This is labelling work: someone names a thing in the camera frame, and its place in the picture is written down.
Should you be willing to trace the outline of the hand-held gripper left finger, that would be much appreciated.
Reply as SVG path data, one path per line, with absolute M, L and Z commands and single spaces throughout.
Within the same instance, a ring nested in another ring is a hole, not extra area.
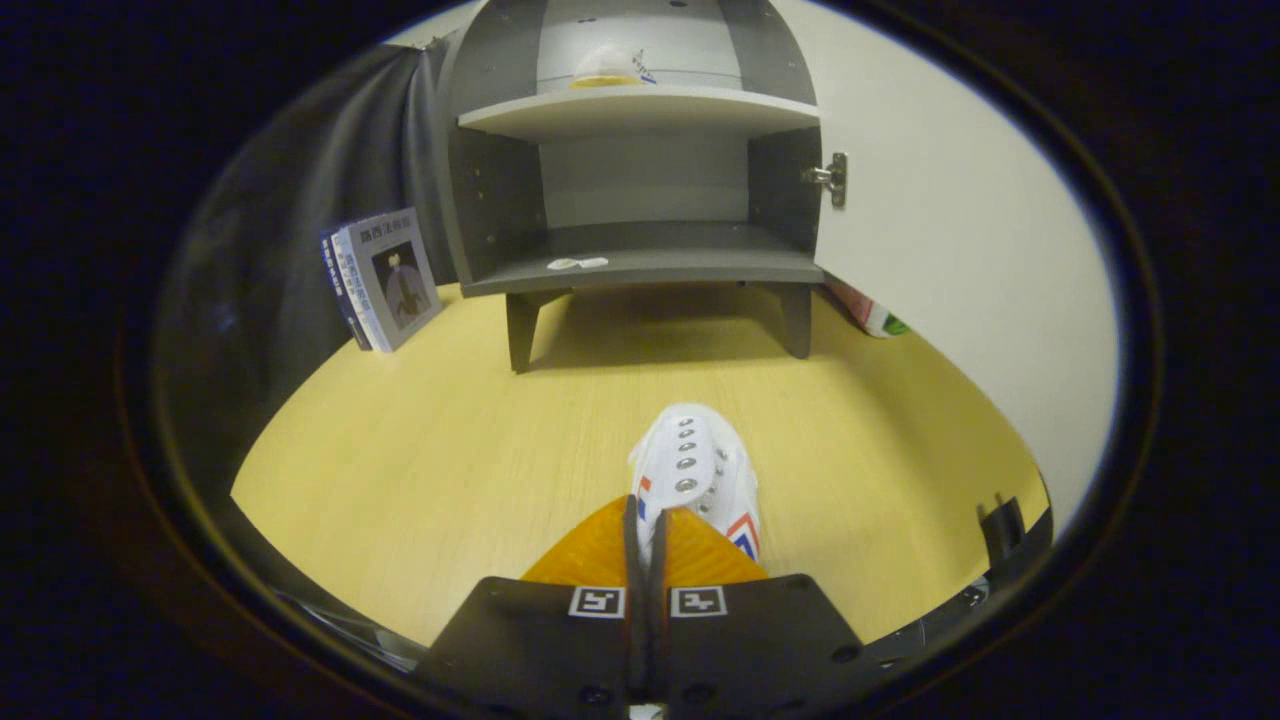
M 416 682 L 477 717 L 628 717 L 649 682 L 636 520 L 637 502 L 625 496 L 554 544 L 532 578 L 483 578 Z

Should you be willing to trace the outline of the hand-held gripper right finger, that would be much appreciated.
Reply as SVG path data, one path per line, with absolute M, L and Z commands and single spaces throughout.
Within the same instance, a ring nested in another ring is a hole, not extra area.
M 827 717 L 859 702 L 881 667 L 812 577 L 677 582 L 684 552 L 714 541 L 686 510 L 655 525 L 650 697 L 667 717 Z

